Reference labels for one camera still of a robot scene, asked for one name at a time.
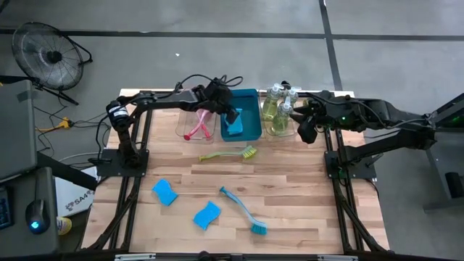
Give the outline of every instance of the wooden table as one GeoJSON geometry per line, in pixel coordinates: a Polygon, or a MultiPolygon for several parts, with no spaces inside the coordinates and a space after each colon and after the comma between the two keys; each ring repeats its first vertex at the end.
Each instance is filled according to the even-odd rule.
{"type": "MultiPolygon", "coordinates": [[[[139,91],[123,89],[120,94],[130,96],[139,91]]],[[[258,141],[226,143],[220,139],[217,124],[213,144],[190,144],[175,133],[178,118],[178,109],[153,113],[149,165],[138,197],[131,252],[342,253],[334,191],[323,162],[326,150],[323,135],[310,145],[301,142],[298,135],[269,141],[264,134],[258,141]],[[198,160],[199,155],[238,151],[247,145],[258,149],[252,159],[198,160]],[[160,178],[167,179],[179,193],[169,207],[162,206],[151,191],[160,178]],[[266,236],[250,232],[250,224],[238,205],[219,194],[221,186],[237,195],[258,220],[268,224],[266,236]],[[194,224],[193,217],[209,200],[222,212],[203,231],[194,224]]],[[[343,136],[346,145],[364,143],[361,133],[344,131],[343,136]]],[[[117,135],[112,130],[108,147],[117,148],[117,145],[117,135]]],[[[109,178],[96,190],[83,247],[92,244],[113,218],[120,183],[121,178],[109,178]]],[[[361,221],[378,243],[388,249],[375,190],[364,180],[352,183],[361,221]]],[[[354,246],[351,222],[347,226],[354,246]]],[[[125,220],[120,228],[119,244],[124,231],[125,220]]]]}

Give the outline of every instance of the concrete floor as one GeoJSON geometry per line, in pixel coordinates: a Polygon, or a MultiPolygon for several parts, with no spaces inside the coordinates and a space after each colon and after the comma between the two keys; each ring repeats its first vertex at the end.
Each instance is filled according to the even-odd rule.
{"type": "MultiPolygon", "coordinates": [[[[459,0],[326,0],[333,33],[462,35],[459,0]]],[[[15,0],[0,27],[38,21],[68,30],[323,33],[318,0],[15,0]]],[[[242,88],[289,80],[307,90],[333,90],[323,39],[72,37],[94,55],[82,81],[68,91],[81,105],[61,116],[83,120],[104,111],[121,88],[167,87],[192,73],[243,75],[242,88]]],[[[0,74],[22,75],[0,35],[0,74]]],[[[464,42],[334,41],[343,89],[425,113],[463,92],[464,42]]],[[[39,94],[36,106],[58,101],[39,94]]],[[[36,112],[37,125],[48,117],[36,112]]],[[[377,134],[368,131],[369,135],[377,134]]],[[[94,129],[50,133],[57,159],[95,152],[94,129]]],[[[425,214],[444,193],[426,153],[400,149],[376,163],[391,249],[403,254],[462,259],[464,209],[425,214]]]]}

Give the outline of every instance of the blue dish brush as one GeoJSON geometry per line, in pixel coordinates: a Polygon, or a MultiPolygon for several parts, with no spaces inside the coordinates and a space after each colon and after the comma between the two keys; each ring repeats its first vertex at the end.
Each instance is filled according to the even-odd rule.
{"type": "Polygon", "coordinates": [[[229,191],[226,191],[224,187],[220,188],[219,191],[223,192],[229,199],[234,200],[245,211],[245,214],[248,216],[249,221],[252,223],[251,231],[253,233],[259,235],[265,235],[266,233],[268,233],[268,226],[266,225],[266,223],[256,220],[252,216],[252,214],[249,213],[247,207],[245,207],[245,205],[240,201],[240,199],[237,196],[235,196],[229,191]]]}

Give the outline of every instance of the pink object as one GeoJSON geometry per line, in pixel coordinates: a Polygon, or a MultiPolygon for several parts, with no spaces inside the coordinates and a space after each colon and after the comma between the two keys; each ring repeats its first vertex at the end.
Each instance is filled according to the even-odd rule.
{"type": "Polygon", "coordinates": [[[206,138],[211,138],[210,132],[208,131],[206,125],[204,124],[205,121],[210,120],[212,113],[206,109],[199,109],[196,111],[196,116],[198,117],[198,123],[196,124],[195,128],[190,130],[190,132],[183,136],[186,141],[190,141],[190,138],[201,128],[204,132],[206,138]]]}

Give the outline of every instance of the blue tray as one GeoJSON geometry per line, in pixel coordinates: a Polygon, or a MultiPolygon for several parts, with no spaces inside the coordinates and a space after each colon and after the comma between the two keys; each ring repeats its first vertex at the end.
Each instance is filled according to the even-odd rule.
{"type": "Polygon", "coordinates": [[[242,109],[241,123],[244,131],[240,134],[229,135],[225,116],[220,117],[220,135],[224,141],[256,141],[261,137],[260,103],[256,89],[232,90],[233,97],[229,103],[235,108],[242,109]]]}

